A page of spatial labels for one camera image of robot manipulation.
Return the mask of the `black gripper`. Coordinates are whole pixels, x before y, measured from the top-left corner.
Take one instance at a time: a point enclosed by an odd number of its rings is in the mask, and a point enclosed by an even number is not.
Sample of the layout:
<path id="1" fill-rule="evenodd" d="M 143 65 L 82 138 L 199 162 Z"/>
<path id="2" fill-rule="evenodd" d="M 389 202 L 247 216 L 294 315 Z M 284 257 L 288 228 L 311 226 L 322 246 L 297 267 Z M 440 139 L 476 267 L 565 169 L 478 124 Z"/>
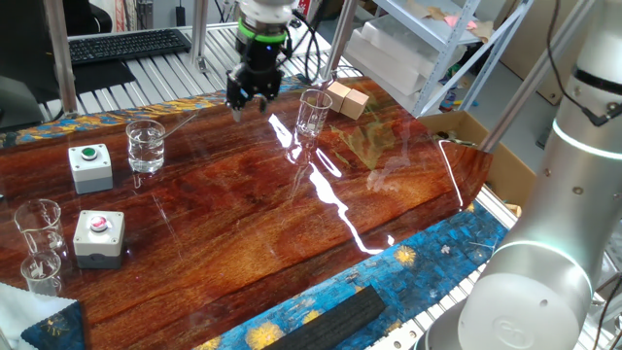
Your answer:
<path id="1" fill-rule="evenodd" d="M 279 93 L 284 73 L 277 68 L 277 58 L 285 41 L 264 43 L 237 38 L 235 48 L 240 63 L 226 73 L 226 102 L 233 119 L 241 121 L 245 104 L 255 94 L 260 94 L 259 111 L 265 114 L 267 105 Z"/>

